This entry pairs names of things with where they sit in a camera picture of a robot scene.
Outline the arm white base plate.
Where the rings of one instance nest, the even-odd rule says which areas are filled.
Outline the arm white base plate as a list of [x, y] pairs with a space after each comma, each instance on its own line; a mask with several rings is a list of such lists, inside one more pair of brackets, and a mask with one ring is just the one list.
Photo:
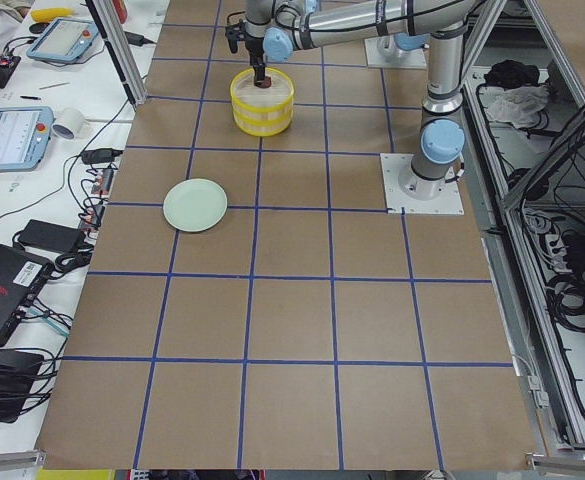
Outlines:
[[374, 68], [418, 69], [427, 68], [425, 51], [430, 36], [410, 36], [397, 33], [387, 37], [364, 41], [367, 65]]
[[412, 154], [380, 154], [386, 211], [406, 215], [463, 215], [454, 168], [450, 166], [443, 179], [424, 180], [413, 172], [412, 157]]

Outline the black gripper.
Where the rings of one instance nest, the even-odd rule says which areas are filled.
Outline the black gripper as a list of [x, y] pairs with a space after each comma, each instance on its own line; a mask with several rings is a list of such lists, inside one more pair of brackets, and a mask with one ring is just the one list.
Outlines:
[[245, 36], [245, 47], [249, 53], [250, 65], [253, 67], [254, 78], [253, 84], [263, 80], [266, 76], [265, 52], [263, 49], [263, 38]]

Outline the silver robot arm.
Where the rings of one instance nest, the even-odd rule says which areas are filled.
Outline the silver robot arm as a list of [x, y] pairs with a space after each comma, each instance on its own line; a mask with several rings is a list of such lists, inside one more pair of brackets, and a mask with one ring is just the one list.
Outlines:
[[464, 35], [477, 1], [366, 1], [319, 11], [314, 1], [247, 1], [243, 18], [226, 25], [235, 53], [244, 42], [254, 85], [270, 86], [268, 61], [283, 62], [299, 50], [371, 39], [385, 59], [429, 46], [422, 124], [455, 118], [461, 94]]

